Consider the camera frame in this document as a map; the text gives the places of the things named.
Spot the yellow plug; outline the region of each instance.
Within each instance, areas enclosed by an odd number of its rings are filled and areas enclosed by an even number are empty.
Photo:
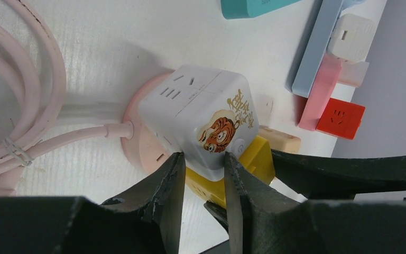
[[[248,172],[269,185],[275,175],[270,144],[267,139],[257,136],[239,158]],[[186,168],[186,184],[199,197],[226,208],[225,182],[211,182],[205,177]]]

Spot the white cable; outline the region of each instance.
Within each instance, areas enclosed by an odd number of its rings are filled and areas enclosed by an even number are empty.
[[[53,149],[97,136],[131,138],[133,135],[133,124],[129,122],[73,131],[40,142],[55,123],[65,101],[66,69],[63,57],[48,26],[25,0],[3,1],[29,25],[46,49],[52,67],[52,91],[47,107],[40,113],[41,84],[38,72],[24,48],[0,26],[0,45],[17,65],[15,70],[0,58],[0,75],[15,93],[22,111],[14,130],[0,146],[0,194],[11,193],[2,189],[15,187],[22,173],[20,166],[29,166],[34,158]]]

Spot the blue power strip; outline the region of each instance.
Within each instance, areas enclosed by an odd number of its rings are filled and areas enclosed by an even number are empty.
[[[335,23],[343,9],[342,6],[343,0],[323,0],[292,85],[294,94],[309,97]]]

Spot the light blue power strip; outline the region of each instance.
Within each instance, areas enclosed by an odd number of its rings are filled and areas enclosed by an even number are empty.
[[[301,0],[221,0],[227,20],[257,17]]]
[[[329,39],[342,11],[343,0],[323,0],[304,56],[292,85],[292,92],[308,98],[325,55]]]
[[[365,1],[366,0],[344,0],[342,9],[344,10],[346,8],[349,8],[349,7],[353,6],[353,5],[361,4],[361,3],[365,2]]]

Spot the tiger illustration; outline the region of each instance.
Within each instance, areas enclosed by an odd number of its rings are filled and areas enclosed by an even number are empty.
[[[234,123],[227,117],[220,117],[203,131],[199,142],[204,142],[203,148],[209,152],[223,152],[232,141],[240,123],[240,120]]]

